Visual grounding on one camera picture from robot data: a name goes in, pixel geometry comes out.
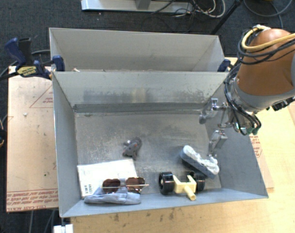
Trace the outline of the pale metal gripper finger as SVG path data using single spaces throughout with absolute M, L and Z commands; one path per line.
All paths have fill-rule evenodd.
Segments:
M 224 112 L 226 109 L 227 102 L 218 104 L 218 98 L 211 98 L 199 115 L 199 123 L 205 124 L 208 119 L 215 117 L 218 112 Z
M 220 149 L 228 139 L 224 130 L 215 130 L 209 140 L 208 156 L 217 157 L 217 149 Z

